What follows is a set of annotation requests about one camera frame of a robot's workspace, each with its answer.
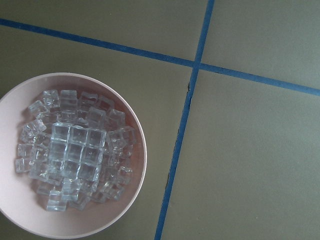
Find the pile of ice cubes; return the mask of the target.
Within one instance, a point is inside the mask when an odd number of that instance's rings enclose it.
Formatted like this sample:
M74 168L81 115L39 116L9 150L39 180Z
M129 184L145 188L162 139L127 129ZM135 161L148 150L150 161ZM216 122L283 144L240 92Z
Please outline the pile of ice cubes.
M15 171L36 180L47 211L82 211L90 202L121 198L137 136L111 99L49 89L28 111L32 121L22 128Z

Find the pink bowl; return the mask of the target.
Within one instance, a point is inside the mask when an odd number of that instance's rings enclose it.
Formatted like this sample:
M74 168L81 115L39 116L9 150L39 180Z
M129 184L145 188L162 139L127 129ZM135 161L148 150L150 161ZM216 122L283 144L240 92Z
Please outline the pink bowl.
M46 211L37 201L33 182L17 174L14 160L20 131L27 122L27 108L44 90L92 92L114 100L125 112L126 122L137 131L131 165L133 176L119 200L89 203L82 211ZM106 84L77 73L56 72L28 79L10 90L0 101L0 211L20 228L47 238L75 239L98 233L120 219L136 200L147 168L147 146L142 126L130 105Z

